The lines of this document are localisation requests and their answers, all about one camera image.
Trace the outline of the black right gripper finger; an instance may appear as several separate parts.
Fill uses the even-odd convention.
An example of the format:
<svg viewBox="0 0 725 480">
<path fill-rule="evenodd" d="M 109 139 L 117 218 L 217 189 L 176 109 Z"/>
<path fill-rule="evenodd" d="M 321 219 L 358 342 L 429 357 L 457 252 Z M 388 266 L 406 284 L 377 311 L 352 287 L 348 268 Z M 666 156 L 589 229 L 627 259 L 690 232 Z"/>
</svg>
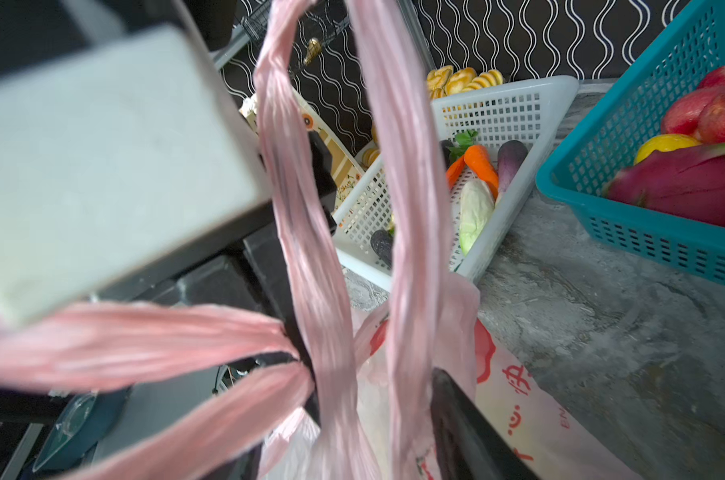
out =
<svg viewBox="0 0 725 480">
<path fill-rule="evenodd" d="M 446 480 L 534 479 L 448 372 L 433 368 L 430 416 Z"/>
</svg>

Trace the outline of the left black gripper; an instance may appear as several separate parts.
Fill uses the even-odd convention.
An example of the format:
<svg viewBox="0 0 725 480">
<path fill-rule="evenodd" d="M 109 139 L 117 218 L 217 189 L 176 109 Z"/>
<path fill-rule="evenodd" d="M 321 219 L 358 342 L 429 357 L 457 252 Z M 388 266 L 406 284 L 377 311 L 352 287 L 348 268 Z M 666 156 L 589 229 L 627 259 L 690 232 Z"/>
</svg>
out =
<svg viewBox="0 0 725 480">
<path fill-rule="evenodd" d="M 284 322 L 302 362 L 312 363 L 294 314 L 288 270 L 270 206 L 92 298 L 163 306 L 220 304 L 262 312 Z M 92 448 L 92 461 L 104 460 L 168 428 L 222 392 L 224 378 L 224 368 L 218 367 L 132 387 L 120 418 Z"/>
</svg>

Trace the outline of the pink plastic grocery bag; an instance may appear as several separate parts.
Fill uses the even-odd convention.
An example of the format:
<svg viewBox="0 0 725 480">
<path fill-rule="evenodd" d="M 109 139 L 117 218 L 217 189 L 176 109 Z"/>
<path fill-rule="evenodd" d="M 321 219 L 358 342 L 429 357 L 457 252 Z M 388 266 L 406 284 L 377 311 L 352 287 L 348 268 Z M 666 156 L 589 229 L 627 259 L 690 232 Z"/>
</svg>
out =
<svg viewBox="0 0 725 480">
<path fill-rule="evenodd" d="M 516 360 L 497 348 L 486 380 L 478 379 L 475 326 L 479 292 L 447 269 L 448 193 L 438 166 L 437 136 L 413 59 L 414 47 L 391 1 L 352 1 L 372 113 L 391 177 L 397 219 L 390 318 L 383 344 L 388 426 L 384 444 L 394 479 L 415 479 L 416 458 L 437 463 L 430 416 L 431 374 L 452 377 L 484 418 L 498 428 L 511 406 L 500 383 L 502 366 Z M 320 402 L 320 433 L 306 474 L 312 479 L 376 479 L 378 461 L 358 415 L 356 350 L 362 330 L 352 322 L 320 196 L 310 171 L 308 132 L 288 79 L 290 37 L 304 1 L 280 1 L 270 12 L 266 43 L 256 65 L 260 162 L 274 194 L 292 303 L 310 365 L 299 361 L 262 368 L 212 398 L 166 430 L 92 467 L 80 479 L 200 479 L 254 448 L 294 414 L 310 395 Z M 224 178 L 238 140 L 200 54 L 176 30 L 158 29 L 108 48 L 111 62 L 142 52 L 184 68 L 182 113 L 162 114 L 131 87 L 108 89 L 106 103 L 128 140 L 116 142 L 106 166 L 158 156 L 156 181 L 172 181 L 172 164 L 186 159 L 178 141 L 206 146 L 212 172 L 180 175 L 182 190 L 202 188 L 212 206 L 236 192 Z M 0 107 L 0 126 L 6 110 Z M 108 188 L 106 201 L 86 205 L 104 176 L 82 168 L 42 174 L 12 165 L 12 144 L 0 138 L 0 387 L 28 392 L 114 391 L 240 360 L 254 354 L 296 353 L 278 320 L 224 306 L 160 307 L 148 303 L 84 303 L 86 276 L 110 280 L 116 255 L 170 240 L 176 220 L 154 221 L 130 208 L 130 224 L 106 222 L 128 204 L 126 188 Z"/>
</svg>

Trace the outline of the white plastic vegetable basket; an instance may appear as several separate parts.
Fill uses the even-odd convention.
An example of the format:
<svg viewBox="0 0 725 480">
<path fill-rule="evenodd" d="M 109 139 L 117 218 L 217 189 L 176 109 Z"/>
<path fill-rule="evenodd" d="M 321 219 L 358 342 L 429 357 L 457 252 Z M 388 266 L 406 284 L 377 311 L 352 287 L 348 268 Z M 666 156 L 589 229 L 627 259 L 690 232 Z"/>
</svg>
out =
<svg viewBox="0 0 725 480">
<path fill-rule="evenodd" d="M 464 224 L 461 196 L 477 182 L 483 165 L 471 162 L 450 190 L 453 218 L 451 271 L 478 282 L 518 216 L 536 173 L 552 152 L 558 127 L 578 94 L 578 80 L 568 76 L 525 80 L 460 93 L 431 104 L 437 137 L 457 146 L 484 148 L 500 184 L 492 186 L 496 206 L 471 247 L 461 242 Z M 373 249 L 373 234 L 392 226 L 392 208 L 382 158 L 376 158 L 336 209 L 336 253 L 342 266 L 384 290 L 391 269 Z"/>
</svg>

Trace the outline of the cream canvas tote bag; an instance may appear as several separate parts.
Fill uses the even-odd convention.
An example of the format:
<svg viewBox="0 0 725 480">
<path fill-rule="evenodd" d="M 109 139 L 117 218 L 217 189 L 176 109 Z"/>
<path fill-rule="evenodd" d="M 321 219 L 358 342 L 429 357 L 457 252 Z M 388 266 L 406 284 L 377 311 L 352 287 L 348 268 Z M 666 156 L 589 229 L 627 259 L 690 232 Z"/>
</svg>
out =
<svg viewBox="0 0 725 480">
<path fill-rule="evenodd" d="M 336 190 L 336 204 L 332 207 L 332 212 L 334 212 L 346 200 L 348 194 L 352 192 L 352 189 L 354 189 L 354 186 L 356 186 L 356 183 L 362 177 L 362 170 L 358 162 L 352 158 L 346 146 L 342 144 L 340 138 L 320 118 L 318 112 L 296 90 L 294 90 L 294 96 L 296 96 L 296 101 L 302 110 L 302 121 L 304 122 L 304 126 L 306 126 L 306 130 L 317 133 L 330 152 L 330 157 L 332 158 L 330 173 L 338 188 Z"/>
</svg>

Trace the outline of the orange carrot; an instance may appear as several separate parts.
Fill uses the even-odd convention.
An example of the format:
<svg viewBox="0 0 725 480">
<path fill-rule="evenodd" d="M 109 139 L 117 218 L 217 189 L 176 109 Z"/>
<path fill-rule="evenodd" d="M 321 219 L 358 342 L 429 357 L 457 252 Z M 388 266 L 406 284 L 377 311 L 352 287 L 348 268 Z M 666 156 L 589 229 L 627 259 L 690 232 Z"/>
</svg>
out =
<svg viewBox="0 0 725 480">
<path fill-rule="evenodd" d="M 448 148 L 451 164 L 446 172 L 448 188 L 451 189 L 468 167 L 479 180 L 487 184 L 494 199 L 499 195 L 499 175 L 493 167 L 490 155 L 482 145 L 472 145 L 466 148 Z"/>
</svg>

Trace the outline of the striped long bread front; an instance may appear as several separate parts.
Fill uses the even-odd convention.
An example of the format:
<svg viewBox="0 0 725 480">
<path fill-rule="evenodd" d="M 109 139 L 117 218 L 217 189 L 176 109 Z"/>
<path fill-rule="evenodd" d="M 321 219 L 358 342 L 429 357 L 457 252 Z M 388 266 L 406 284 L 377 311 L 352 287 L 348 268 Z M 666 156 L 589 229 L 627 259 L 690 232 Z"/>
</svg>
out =
<svg viewBox="0 0 725 480">
<path fill-rule="evenodd" d="M 504 78 L 498 70 L 477 73 L 473 68 L 455 71 L 452 66 L 431 70 L 426 77 L 429 98 L 436 100 L 460 93 L 500 86 Z"/>
</svg>

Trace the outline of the purple eggplant right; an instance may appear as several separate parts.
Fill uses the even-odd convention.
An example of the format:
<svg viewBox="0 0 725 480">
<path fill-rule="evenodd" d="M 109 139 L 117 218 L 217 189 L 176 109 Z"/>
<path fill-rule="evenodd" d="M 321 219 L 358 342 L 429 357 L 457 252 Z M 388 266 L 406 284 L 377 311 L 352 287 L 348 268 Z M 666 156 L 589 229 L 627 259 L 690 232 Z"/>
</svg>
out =
<svg viewBox="0 0 725 480">
<path fill-rule="evenodd" d="M 527 148 L 518 140 L 510 140 L 500 146 L 497 152 L 498 197 L 501 197 L 508 190 L 526 156 Z"/>
</svg>

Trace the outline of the pink dragon fruit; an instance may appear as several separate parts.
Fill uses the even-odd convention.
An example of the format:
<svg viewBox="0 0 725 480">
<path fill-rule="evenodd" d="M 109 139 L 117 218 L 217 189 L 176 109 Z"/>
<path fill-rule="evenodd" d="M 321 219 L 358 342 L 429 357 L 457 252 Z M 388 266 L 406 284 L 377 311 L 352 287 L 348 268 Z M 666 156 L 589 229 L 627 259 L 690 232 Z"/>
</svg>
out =
<svg viewBox="0 0 725 480">
<path fill-rule="evenodd" d="M 654 151 L 620 170 L 602 196 L 725 228 L 725 143 Z"/>
</svg>

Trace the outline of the red apple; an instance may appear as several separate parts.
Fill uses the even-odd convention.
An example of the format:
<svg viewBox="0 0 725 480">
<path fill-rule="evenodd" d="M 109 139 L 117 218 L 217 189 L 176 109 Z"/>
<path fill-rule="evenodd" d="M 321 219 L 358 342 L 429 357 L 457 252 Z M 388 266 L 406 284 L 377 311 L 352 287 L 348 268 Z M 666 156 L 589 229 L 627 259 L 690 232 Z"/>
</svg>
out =
<svg viewBox="0 0 725 480">
<path fill-rule="evenodd" d="M 708 73 L 694 92 L 677 100 L 662 118 L 660 131 L 706 144 L 725 143 L 725 66 Z"/>
</svg>

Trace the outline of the teal plastic fruit basket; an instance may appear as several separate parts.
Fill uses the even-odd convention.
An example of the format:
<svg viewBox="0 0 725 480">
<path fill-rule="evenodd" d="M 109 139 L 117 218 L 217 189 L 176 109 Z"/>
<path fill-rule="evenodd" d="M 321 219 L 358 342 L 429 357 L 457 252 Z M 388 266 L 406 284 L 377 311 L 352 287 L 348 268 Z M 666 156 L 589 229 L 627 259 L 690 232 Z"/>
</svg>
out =
<svg viewBox="0 0 725 480">
<path fill-rule="evenodd" d="M 725 286 L 725 1 L 692 1 L 537 176 L 597 241 Z"/>
</svg>

